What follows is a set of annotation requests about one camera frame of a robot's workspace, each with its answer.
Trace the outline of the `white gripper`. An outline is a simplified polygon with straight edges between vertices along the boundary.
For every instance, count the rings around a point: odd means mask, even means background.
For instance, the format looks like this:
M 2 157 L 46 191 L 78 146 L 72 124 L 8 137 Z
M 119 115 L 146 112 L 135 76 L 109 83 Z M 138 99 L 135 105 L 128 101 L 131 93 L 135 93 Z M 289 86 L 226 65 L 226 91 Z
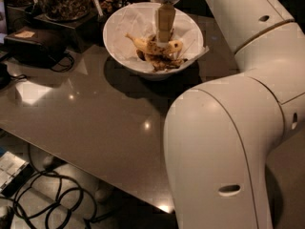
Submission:
M 154 3 L 161 3 L 155 12 L 156 40 L 159 47 L 165 47 L 170 41 L 173 21 L 175 18 L 176 4 L 180 0 L 151 0 Z

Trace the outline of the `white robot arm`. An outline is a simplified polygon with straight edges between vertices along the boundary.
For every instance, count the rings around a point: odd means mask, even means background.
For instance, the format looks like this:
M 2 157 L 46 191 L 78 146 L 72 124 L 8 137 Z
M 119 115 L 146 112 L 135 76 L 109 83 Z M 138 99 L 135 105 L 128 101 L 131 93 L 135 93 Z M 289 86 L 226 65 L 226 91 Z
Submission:
M 305 35 L 277 0 L 206 0 L 239 68 L 180 95 L 164 126 L 179 229 L 273 229 L 269 152 L 305 123 Z

